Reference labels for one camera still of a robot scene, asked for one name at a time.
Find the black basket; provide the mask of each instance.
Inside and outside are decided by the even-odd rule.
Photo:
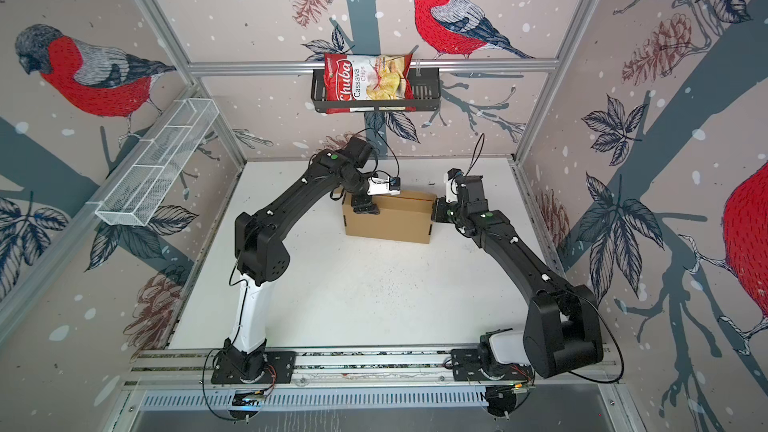
[[[372,108],[374,112],[394,112],[387,110],[388,107],[413,109],[403,112],[434,112],[440,109],[440,69],[437,67],[421,68],[418,72],[411,67],[408,81],[411,83],[413,99],[403,100],[326,100],[328,91],[324,74],[323,69],[316,69],[312,74],[312,101],[318,112],[350,107]]]

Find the work surface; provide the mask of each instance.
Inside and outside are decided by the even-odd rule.
[[[401,160],[402,187],[444,196],[443,174],[467,164],[466,158]],[[379,168],[396,170],[393,160]],[[228,285],[235,218],[267,206],[305,169],[306,162],[246,165],[170,348],[221,347],[240,310],[239,286]],[[506,159],[482,158],[472,174],[484,176],[490,209],[504,212],[541,257]],[[528,313],[501,266],[452,224],[435,224],[428,245],[347,237],[341,203],[323,198],[285,246],[291,261],[275,282],[268,347],[476,343],[487,331],[522,325]]]

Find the white wire basket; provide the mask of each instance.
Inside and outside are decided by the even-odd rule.
[[[114,226],[146,226],[219,115],[211,99],[178,101],[178,109],[96,210]]]

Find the bag of chips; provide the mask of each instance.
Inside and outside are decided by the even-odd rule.
[[[411,54],[406,56],[356,56],[325,54],[327,100],[402,100],[413,99],[408,69]],[[327,113],[364,112],[371,107],[328,109]],[[383,107],[381,110],[412,110],[405,107]]]

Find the cardboard box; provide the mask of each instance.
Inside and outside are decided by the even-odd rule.
[[[432,204],[437,196],[404,190],[399,196],[374,196],[379,215],[355,214],[352,196],[344,197],[342,211],[347,235],[429,244]]]

